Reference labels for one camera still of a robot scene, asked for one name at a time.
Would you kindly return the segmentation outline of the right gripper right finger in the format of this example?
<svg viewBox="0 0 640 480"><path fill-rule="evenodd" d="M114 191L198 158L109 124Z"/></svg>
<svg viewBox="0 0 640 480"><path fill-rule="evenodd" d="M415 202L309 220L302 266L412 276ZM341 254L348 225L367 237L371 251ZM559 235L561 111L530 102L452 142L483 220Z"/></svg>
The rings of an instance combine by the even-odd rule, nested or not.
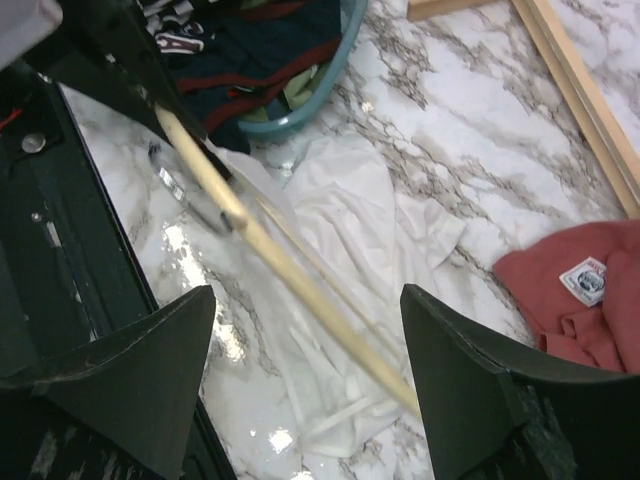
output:
<svg viewBox="0 0 640 480"><path fill-rule="evenodd" d="M635 479L639 379L497 333L422 288L401 314L438 479Z"/></svg>

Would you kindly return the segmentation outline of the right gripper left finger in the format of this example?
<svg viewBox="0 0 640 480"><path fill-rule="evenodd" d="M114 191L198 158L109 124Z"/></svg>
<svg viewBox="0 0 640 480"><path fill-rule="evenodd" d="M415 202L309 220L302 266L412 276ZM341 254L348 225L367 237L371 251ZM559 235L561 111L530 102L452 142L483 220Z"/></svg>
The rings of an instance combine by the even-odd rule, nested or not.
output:
<svg viewBox="0 0 640 480"><path fill-rule="evenodd" d="M4 479L177 479L216 300L200 286L1 380Z"/></svg>

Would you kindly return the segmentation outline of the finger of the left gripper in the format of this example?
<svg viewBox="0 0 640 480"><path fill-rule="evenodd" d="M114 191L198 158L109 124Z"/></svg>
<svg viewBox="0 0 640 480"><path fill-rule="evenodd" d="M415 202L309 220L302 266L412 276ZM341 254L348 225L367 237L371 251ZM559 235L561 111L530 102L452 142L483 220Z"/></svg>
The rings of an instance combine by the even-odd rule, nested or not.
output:
<svg viewBox="0 0 640 480"><path fill-rule="evenodd" d="M31 68L159 136L164 133L156 106L173 113L196 138L206 137L136 1L38 1L35 6L54 29L22 56Z"/></svg>

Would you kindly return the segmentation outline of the cream wooden hanger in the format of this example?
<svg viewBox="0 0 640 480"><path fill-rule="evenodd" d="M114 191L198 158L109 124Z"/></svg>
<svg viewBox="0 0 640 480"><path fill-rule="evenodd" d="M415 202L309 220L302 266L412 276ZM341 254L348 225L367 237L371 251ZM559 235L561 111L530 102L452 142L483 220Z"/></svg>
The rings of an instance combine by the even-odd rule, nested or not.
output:
<svg viewBox="0 0 640 480"><path fill-rule="evenodd" d="M246 243L291 293L305 304L345 353L406 410L420 417L417 394L406 383L401 373L351 328L346 317L334 306L329 297L250 215L176 115L159 104L154 106L154 111L169 142L191 170L199 185L229 218L231 225Z"/></svg>

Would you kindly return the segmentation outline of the white tank top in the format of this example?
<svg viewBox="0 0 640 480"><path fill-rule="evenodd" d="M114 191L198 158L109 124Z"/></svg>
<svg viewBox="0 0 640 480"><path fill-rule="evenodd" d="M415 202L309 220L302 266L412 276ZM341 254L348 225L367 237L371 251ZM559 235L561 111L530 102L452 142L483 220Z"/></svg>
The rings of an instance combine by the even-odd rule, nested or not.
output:
<svg viewBox="0 0 640 480"><path fill-rule="evenodd" d="M402 374L409 360L400 296L406 284L436 292L437 276L465 224L437 201L395 191L382 155L349 135L311 142L290 179L277 183L256 159L224 148L241 199L351 327ZM320 326L248 246L241 276L262 322L303 450L346 458L402 409Z"/></svg>

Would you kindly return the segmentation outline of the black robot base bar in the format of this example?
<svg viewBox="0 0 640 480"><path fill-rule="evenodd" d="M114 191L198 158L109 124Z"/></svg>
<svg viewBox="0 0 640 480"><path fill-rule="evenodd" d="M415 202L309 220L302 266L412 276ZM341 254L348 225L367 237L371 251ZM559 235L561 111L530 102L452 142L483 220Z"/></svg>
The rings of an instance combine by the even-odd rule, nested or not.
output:
<svg viewBox="0 0 640 480"><path fill-rule="evenodd" d="M58 86L1 71L1 380L160 310ZM177 479L234 471L198 397Z"/></svg>

